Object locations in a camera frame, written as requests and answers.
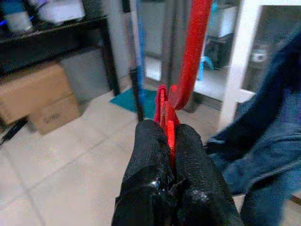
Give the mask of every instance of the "red plastic part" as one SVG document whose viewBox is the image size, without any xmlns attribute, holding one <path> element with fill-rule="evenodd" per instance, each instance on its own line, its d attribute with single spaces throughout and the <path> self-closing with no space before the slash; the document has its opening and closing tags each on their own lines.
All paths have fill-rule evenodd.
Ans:
<svg viewBox="0 0 301 226">
<path fill-rule="evenodd" d="M 193 0 L 190 23 L 186 38 L 184 60 L 181 67 L 180 84 L 172 85 L 167 95 L 165 86 L 160 86 L 156 96 L 156 112 L 154 120 L 164 129 L 168 145 L 171 148 L 170 162 L 175 167 L 175 132 L 174 128 L 180 122 L 175 110 L 182 109 L 188 102 L 194 89 L 196 76 L 210 16 L 212 0 Z"/>
</svg>

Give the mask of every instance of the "red tool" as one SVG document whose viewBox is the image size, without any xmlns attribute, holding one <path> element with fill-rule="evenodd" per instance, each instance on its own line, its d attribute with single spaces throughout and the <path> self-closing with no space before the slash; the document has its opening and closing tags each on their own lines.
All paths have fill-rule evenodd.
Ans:
<svg viewBox="0 0 301 226">
<path fill-rule="evenodd" d="M 180 123 L 175 111 L 182 109 L 187 104 L 193 92 L 211 4 L 212 0 L 192 0 L 180 84 L 172 85 L 169 93 L 167 93 L 164 85 L 157 90 L 154 120 L 160 123 L 166 133 L 168 145 L 171 149 L 170 162 L 173 169 L 175 167 L 176 139 L 174 128 Z"/>
</svg>

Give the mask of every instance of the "blue jacket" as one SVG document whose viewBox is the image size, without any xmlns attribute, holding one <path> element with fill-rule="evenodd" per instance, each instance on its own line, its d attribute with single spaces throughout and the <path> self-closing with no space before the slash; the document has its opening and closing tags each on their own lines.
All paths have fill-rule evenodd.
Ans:
<svg viewBox="0 0 301 226">
<path fill-rule="evenodd" d="M 278 192 L 287 199 L 301 189 L 301 32 L 275 54 L 260 90 L 242 104 L 231 125 L 209 139 L 206 151 L 233 194 Z M 248 208 L 255 208 L 255 200 L 252 205 Z M 261 218 L 248 225 L 276 224 Z"/>
</svg>

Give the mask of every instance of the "brown cardboard box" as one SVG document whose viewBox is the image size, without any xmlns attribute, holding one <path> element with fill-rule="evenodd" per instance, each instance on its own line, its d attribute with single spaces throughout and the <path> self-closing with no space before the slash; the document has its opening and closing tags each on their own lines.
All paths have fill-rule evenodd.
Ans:
<svg viewBox="0 0 301 226">
<path fill-rule="evenodd" d="M 49 133 L 80 117 L 79 104 L 73 94 L 40 108 L 29 115 L 40 134 Z"/>
<path fill-rule="evenodd" d="M 0 117 L 10 124 L 72 93 L 63 68 L 45 63 L 0 80 Z"/>
</svg>

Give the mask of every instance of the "teal mat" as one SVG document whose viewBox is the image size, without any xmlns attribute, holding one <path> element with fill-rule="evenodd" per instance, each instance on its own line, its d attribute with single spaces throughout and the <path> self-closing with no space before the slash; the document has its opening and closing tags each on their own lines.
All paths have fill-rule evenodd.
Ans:
<svg viewBox="0 0 301 226">
<path fill-rule="evenodd" d="M 155 115 L 155 108 L 156 108 L 156 104 L 155 104 L 156 91 L 145 89 L 144 95 L 145 95 L 144 103 L 143 103 L 144 117 L 153 119 Z M 129 111 L 137 112 L 132 89 L 128 89 L 127 91 L 119 94 L 114 99 L 110 100 L 110 103 L 123 107 Z"/>
</svg>

